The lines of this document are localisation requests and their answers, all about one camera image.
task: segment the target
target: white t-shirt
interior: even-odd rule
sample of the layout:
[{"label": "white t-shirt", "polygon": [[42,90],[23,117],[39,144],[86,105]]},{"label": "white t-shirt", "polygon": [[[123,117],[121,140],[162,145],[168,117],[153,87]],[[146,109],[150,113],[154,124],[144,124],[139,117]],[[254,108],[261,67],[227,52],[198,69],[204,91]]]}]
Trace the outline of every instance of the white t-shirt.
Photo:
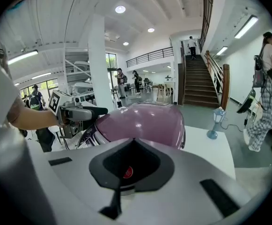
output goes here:
[{"label": "white t-shirt", "polygon": [[272,56],[272,45],[266,44],[263,50],[263,57],[262,57],[265,72],[269,71],[272,68],[271,56]]},{"label": "white t-shirt", "polygon": [[189,47],[195,47],[195,41],[194,41],[194,39],[189,39],[188,45],[189,45]]}]

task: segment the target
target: fluorescent light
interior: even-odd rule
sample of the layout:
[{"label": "fluorescent light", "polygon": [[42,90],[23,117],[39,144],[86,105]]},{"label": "fluorescent light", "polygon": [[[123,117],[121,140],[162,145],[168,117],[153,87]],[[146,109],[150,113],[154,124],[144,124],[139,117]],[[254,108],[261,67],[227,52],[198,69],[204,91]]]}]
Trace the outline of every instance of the fluorescent light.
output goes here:
[{"label": "fluorescent light", "polygon": [[125,12],[125,7],[123,6],[118,6],[117,8],[115,8],[115,11],[117,13],[124,13]]},{"label": "fluorescent light", "polygon": [[241,27],[241,29],[235,35],[235,38],[242,37],[256,22],[258,18],[254,15],[251,15],[247,22]]},{"label": "fluorescent light", "polygon": [[39,76],[32,77],[32,79],[39,78],[39,77],[43,77],[43,76],[50,75],[50,74],[51,74],[51,73],[44,73],[44,74],[41,74],[41,75],[39,75]]},{"label": "fluorescent light", "polygon": [[21,54],[21,55],[19,55],[19,56],[17,56],[17,57],[14,57],[14,58],[10,59],[10,60],[8,61],[8,65],[10,65],[10,64],[12,64],[12,63],[15,63],[15,62],[17,62],[17,61],[19,61],[19,60],[28,58],[28,57],[30,57],[30,56],[36,55],[36,54],[38,54],[38,51],[37,51],[37,50],[33,50],[33,51],[31,51],[31,52],[26,52],[26,53],[24,53],[24,54]]},{"label": "fluorescent light", "polygon": [[216,55],[221,55],[227,49],[228,47],[224,46],[223,48],[220,49],[220,51]]}]

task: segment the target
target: black pants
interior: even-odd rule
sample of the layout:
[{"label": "black pants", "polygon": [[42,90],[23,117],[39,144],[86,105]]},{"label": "black pants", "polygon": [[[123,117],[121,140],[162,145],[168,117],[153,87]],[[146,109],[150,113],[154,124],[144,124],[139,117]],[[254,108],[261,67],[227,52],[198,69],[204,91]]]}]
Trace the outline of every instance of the black pants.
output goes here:
[{"label": "black pants", "polygon": [[136,91],[137,91],[137,92],[140,92],[139,83],[136,83],[136,82],[135,82],[135,87],[136,87]]},{"label": "black pants", "polygon": [[191,57],[196,58],[196,47],[190,47]]}]

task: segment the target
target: gray floor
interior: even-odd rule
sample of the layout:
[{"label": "gray floor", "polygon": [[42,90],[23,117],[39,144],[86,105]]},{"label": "gray floor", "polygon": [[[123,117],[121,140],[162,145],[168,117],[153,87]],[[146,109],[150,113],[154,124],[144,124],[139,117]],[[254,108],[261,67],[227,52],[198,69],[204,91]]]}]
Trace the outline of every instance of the gray floor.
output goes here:
[{"label": "gray floor", "polygon": [[[139,96],[131,97],[127,92],[128,97],[121,99],[122,105],[127,106],[145,100],[155,101],[156,92],[155,89],[154,92],[142,93]],[[183,105],[178,106],[178,108],[184,116],[185,125],[196,128],[212,129],[214,125],[212,108],[193,105]],[[238,125],[241,130],[244,129],[244,119],[246,118],[247,113],[237,114],[236,111],[237,104],[230,100],[227,107],[227,114],[222,122],[224,128],[226,128],[228,124],[235,124]],[[261,151],[256,153],[248,149],[243,139],[243,133],[240,132],[237,127],[229,126],[227,130],[219,128],[218,131],[224,132],[227,137],[236,168],[260,168],[272,166],[272,136],[270,134],[267,134],[261,147]]]}]

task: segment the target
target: woman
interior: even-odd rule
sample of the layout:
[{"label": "woman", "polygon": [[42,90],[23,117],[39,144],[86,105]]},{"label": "woman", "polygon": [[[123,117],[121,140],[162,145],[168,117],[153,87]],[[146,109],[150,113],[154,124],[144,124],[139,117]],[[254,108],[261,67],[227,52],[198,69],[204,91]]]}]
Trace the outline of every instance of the woman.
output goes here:
[{"label": "woman", "polygon": [[263,117],[243,131],[245,143],[248,145],[249,150],[255,152],[261,150],[267,132],[272,129],[272,78],[267,74],[272,69],[272,33],[266,32],[263,36],[261,58],[266,80],[264,87],[261,89]]},{"label": "woman", "polygon": [[136,94],[141,94],[140,93],[140,85],[139,85],[139,75],[138,75],[137,71],[135,71],[135,70],[133,70],[132,74],[134,74]]}]

